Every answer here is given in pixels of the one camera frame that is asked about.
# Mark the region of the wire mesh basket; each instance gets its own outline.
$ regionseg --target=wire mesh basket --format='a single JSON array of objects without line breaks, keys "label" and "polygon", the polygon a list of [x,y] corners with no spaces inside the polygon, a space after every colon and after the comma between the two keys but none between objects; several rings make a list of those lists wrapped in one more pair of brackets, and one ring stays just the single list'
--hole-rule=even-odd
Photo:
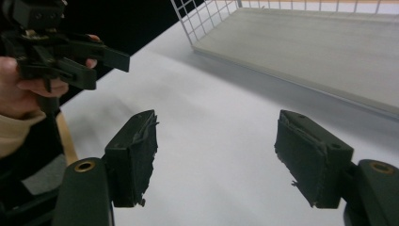
[{"label": "wire mesh basket", "polygon": [[171,1],[196,52],[399,118],[399,2]]}]

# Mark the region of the wire grid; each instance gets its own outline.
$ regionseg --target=wire grid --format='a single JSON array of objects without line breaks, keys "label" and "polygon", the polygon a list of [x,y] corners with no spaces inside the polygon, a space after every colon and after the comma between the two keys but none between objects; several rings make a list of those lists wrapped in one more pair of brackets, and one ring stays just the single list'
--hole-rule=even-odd
[{"label": "wire grid", "polygon": [[399,15],[398,0],[170,0],[191,45],[238,8]]}]

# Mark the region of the human hand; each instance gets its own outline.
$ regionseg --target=human hand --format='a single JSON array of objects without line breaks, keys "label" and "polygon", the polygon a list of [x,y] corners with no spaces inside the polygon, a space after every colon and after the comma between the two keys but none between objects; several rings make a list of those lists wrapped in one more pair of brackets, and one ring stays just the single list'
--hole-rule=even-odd
[{"label": "human hand", "polygon": [[[88,59],[86,65],[94,68],[97,61]],[[36,95],[60,97],[68,91],[68,84],[59,78],[51,80],[48,92],[41,78],[22,79],[14,58],[0,56],[0,115],[22,120],[30,112],[39,110]]]}]

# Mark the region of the white table surface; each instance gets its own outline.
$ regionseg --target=white table surface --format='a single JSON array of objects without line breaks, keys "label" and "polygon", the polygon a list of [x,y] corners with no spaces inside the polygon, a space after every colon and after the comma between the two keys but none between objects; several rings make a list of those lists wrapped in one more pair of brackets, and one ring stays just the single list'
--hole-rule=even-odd
[{"label": "white table surface", "polygon": [[78,156],[101,157],[130,117],[154,109],[158,154],[145,207],[117,226],[343,225],[310,208],[274,151],[281,109],[304,114],[371,158],[399,166],[399,121],[278,78],[201,56],[180,24],[65,105]]}]

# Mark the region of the sleeve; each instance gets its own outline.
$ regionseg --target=sleeve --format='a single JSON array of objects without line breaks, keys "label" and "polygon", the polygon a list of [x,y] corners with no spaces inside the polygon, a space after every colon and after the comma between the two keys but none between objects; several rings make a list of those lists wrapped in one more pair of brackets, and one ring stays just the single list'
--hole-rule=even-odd
[{"label": "sleeve", "polygon": [[14,120],[0,115],[0,159],[15,152],[23,145],[30,127],[45,118],[41,111],[29,114],[25,120]]}]

